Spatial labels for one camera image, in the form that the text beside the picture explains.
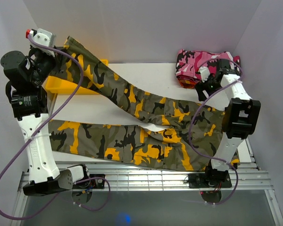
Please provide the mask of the yellow green camouflage trousers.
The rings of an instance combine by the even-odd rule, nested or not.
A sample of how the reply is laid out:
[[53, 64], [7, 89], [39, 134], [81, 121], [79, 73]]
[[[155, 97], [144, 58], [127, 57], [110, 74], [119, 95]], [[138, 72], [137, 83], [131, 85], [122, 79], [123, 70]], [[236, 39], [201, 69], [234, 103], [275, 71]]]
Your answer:
[[155, 169], [205, 169], [222, 139], [223, 111], [149, 93], [115, 72], [109, 82], [102, 96], [139, 121], [162, 126], [162, 130], [53, 119], [48, 124], [53, 151]]

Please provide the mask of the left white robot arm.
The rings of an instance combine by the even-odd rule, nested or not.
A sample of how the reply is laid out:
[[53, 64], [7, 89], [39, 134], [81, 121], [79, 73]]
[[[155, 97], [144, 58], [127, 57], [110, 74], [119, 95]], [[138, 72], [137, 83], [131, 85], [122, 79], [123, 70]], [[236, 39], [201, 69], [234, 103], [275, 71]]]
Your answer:
[[44, 196], [72, 190], [74, 183], [86, 188], [91, 177], [83, 164], [59, 170], [53, 157], [48, 125], [47, 92], [42, 87], [56, 66], [54, 56], [32, 48], [28, 56], [10, 51], [0, 60], [5, 76], [6, 95], [21, 128], [29, 162], [27, 196]]

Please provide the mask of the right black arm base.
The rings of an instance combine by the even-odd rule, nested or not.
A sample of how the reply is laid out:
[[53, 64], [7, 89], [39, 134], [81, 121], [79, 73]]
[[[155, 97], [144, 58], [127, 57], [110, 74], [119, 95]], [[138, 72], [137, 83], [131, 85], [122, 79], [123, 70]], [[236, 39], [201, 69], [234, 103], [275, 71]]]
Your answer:
[[231, 188], [232, 183], [229, 176], [225, 181], [220, 179], [209, 179], [204, 173], [191, 173], [188, 174], [183, 182], [189, 186], [189, 188]]

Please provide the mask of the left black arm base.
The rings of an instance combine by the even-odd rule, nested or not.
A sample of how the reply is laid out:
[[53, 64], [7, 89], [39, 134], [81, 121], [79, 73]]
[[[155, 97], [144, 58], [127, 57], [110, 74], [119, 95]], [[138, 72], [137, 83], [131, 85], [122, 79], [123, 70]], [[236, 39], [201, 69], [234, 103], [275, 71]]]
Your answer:
[[94, 177], [97, 177], [97, 179], [92, 179], [92, 180], [81, 182], [81, 183], [76, 182], [76, 184], [73, 185], [73, 189], [86, 190], [86, 189], [102, 189], [102, 188], [104, 188], [105, 182], [104, 182], [103, 178], [106, 177], [105, 174], [90, 174], [88, 176], [85, 176], [83, 179], [80, 179], [79, 181], [85, 180], [85, 179], [88, 179], [88, 178], [94, 178]]

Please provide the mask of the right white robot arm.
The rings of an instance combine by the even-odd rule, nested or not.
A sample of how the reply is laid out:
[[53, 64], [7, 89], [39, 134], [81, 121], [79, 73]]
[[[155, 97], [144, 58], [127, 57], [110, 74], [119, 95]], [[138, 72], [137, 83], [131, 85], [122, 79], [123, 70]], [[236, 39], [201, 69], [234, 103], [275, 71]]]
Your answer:
[[199, 101], [206, 101], [215, 92], [224, 90], [229, 104], [222, 120], [220, 145], [205, 172], [189, 176], [191, 188], [230, 188], [229, 163], [238, 146], [254, 133], [258, 121], [261, 103], [247, 94], [241, 82], [241, 69], [238, 65], [232, 68], [231, 63], [228, 59], [217, 59], [214, 75], [208, 67], [201, 65], [199, 68], [201, 80], [195, 86]]

